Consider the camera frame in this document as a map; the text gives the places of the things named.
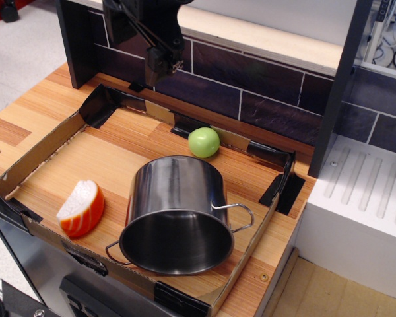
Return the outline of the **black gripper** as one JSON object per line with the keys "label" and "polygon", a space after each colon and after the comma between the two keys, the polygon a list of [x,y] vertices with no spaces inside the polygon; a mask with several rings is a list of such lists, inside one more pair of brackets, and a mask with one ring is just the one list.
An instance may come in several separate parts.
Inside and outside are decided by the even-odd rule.
{"label": "black gripper", "polygon": [[153,87],[183,68],[184,39],[178,12],[185,1],[103,1],[110,39],[120,44],[140,34],[149,44],[145,81]]}

